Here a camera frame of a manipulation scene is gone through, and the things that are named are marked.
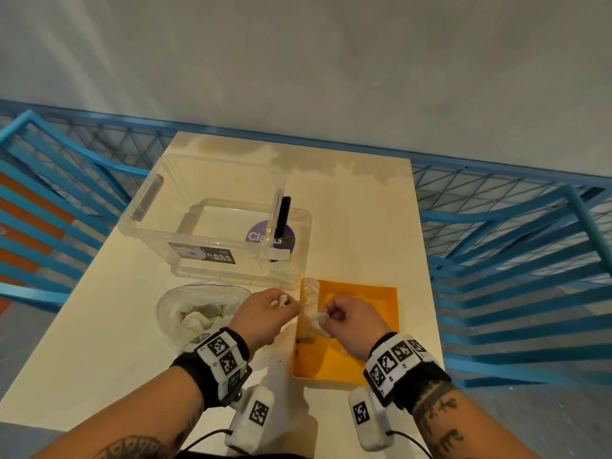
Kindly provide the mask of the black wristband with marker tiles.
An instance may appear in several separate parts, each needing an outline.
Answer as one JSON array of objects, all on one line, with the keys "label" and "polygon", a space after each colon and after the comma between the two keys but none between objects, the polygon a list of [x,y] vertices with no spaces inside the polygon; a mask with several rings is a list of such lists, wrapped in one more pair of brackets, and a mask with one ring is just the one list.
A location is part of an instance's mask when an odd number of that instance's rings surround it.
[{"label": "black wristband with marker tiles", "polygon": [[205,331],[189,341],[172,362],[190,376],[204,409],[226,407],[238,399],[250,376],[249,348],[229,327]]},{"label": "black wristband with marker tiles", "polygon": [[449,382],[439,362],[411,335],[390,332],[372,347],[363,376],[383,407],[412,414],[430,383]]}]

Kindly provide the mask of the clear plastic zip bag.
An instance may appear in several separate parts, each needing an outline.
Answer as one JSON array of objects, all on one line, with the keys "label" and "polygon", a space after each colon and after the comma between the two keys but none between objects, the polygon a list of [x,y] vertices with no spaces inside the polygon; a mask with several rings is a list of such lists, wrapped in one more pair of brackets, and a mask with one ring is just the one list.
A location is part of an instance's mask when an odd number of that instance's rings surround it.
[{"label": "clear plastic zip bag", "polygon": [[218,282],[191,283],[174,288],[166,292],[157,302],[158,326],[172,348],[180,351],[187,343],[202,334],[193,334],[181,326],[182,310],[191,306],[216,303],[235,305],[237,311],[250,295],[251,292],[247,288]]}]

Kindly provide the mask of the bunch of white wipes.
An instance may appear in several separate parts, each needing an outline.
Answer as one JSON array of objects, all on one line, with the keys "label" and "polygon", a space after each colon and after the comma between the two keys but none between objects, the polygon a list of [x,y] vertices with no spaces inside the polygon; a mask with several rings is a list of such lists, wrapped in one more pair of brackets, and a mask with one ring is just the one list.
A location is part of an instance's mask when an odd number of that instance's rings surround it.
[{"label": "bunch of white wipes", "polygon": [[235,315],[235,305],[210,303],[191,306],[180,312],[180,324],[193,334],[226,327]]}]

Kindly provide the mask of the white cloth wipe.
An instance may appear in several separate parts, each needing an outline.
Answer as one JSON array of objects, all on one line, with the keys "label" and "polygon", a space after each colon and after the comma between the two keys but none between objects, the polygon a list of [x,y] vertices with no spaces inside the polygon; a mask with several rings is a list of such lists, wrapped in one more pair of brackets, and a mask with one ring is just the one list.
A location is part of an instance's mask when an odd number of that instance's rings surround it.
[{"label": "white cloth wipe", "polygon": [[317,279],[305,277],[302,279],[298,301],[301,304],[301,313],[297,316],[295,327],[295,341],[297,343],[314,342],[317,336],[329,339],[330,335],[324,331],[319,320],[325,312],[319,311],[319,295],[321,284]]}]

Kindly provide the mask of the orange plastic tray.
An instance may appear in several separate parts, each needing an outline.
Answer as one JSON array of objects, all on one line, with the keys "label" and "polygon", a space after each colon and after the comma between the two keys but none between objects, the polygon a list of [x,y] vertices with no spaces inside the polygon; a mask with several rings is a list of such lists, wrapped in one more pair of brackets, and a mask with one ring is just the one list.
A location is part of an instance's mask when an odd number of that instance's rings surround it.
[{"label": "orange plastic tray", "polygon": [[[392,331],[399,331],[397,289],[317,279],[321,284],[319,311],[336,295],[362,299],[373,305]],[[314,342],[294,342],[291,375],[315,384],[366,386],[365,364],[350,356],[336,339],[317,336]]]}]

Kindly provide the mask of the blue metal railing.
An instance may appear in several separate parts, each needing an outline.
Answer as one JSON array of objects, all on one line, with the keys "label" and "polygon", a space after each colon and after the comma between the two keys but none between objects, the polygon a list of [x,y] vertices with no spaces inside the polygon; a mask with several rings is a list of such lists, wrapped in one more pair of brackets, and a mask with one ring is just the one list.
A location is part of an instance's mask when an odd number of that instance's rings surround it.
[{"label": "blue metal railing", "polygon": [[116,245],[100,281],[139,293],[136,276],[160,269],[145,279],[156,309],[172,286],[154,279],[178,276],[118,222],[157,161],[270,164],[287,174],[291,207],[312,216],[303,278],[396,288],[399,329],[432,354],[441,346],[460,387],[612,387],[612,315],[574,316],[612,299],[612,282],[556,294],[612,280],[612,233],[591,213],[612,202],[612,178],[194,129],[0,100],[0,296],[58,313]]}]

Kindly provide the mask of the person's right forearm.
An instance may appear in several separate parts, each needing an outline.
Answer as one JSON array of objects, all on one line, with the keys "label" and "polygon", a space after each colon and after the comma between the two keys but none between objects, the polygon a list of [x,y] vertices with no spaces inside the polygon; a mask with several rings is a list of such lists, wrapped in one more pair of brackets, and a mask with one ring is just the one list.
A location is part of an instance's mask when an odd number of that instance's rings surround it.
[{"label": "person's right forearm", "polygon": [[448,381],[429,382],[412,417],[433,459],[542,459]]}]

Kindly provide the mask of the person's left forearm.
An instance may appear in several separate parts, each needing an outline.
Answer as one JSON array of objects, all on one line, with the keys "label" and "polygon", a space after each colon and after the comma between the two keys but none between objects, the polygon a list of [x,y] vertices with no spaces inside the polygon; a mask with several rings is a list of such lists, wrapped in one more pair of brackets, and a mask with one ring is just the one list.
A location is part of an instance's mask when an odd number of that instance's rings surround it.
[{"label": "person's left forearm", "polygon": [[30,459],[174,459],[203,410],[192,377],[172,367]]}]

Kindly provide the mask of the person's left hand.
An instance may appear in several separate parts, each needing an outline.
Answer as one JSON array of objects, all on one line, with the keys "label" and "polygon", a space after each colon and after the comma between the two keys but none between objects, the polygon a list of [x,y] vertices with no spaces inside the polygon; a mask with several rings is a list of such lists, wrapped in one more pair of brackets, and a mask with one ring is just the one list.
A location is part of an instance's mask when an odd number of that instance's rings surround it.
[{"label": "person's left hand", "polygon": [[262,347],[271,345],[284,325],[268,320],[268,289],[253,293],[236,311],[228,328],[236,332],[249,350],[249,362]]}]

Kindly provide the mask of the clear plastic storage box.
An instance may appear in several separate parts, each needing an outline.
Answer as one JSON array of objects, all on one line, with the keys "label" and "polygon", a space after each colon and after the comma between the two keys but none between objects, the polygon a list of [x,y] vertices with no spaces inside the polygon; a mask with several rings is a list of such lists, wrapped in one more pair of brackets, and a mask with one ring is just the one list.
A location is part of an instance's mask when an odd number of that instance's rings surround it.
[{"label": "clear plastic storage box", "polygon": [[165,153],[118,228],[178,277],[294,291],[312,216],[290,206],[284,236],[273,238],[286,185],[287,174],[270,164]]}]

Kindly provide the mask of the person's right hand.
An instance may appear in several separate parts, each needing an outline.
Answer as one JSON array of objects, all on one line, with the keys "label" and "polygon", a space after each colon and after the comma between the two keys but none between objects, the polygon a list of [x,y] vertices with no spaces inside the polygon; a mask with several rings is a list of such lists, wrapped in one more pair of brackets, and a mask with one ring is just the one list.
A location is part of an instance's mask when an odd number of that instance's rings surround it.
[{"label": "person's right hand", "polygon": [[392,331],[371,303],[347,295],[335,297],[347,298],[347,324],[320,327],[337,339],[349,355],[366,362],[373,348]]}]

